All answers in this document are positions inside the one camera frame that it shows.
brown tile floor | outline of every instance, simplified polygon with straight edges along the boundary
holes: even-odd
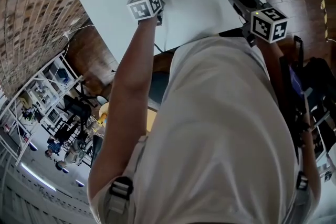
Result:
[[[336,51],[331,50],[333,43],[327,43],[324,38],[321,0],[267,1],[290,17],[288,38],[280,42],[285,54],[296,58],[297,48],[293,46],[292,38],[297,35],[305,43],[305,59],[320,57],[326,59],[329,64],[334,64],[334,61],[331,61],[336,57]],[[336,1],[325,1],[329,18],[329,37],[336,39]],[[76,34],[71,41],[67,59],[79,73],[84,74],[88,81],[87,86],[93,93],[100,93],[112,81],[111,70],[117,66],[112,54],[93,27],[85,28]],[[169,71],[171,59],[172,55],[169,54],[156,56],[154,70]]]

yellow and black tape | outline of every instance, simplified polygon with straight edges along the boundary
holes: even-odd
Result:
[[[322,9],[324,13],[324,25],[325,25],[325,39],[328,41],[328,16],[327,16],[327,10],[326,10],[326,1],[322,0]]]

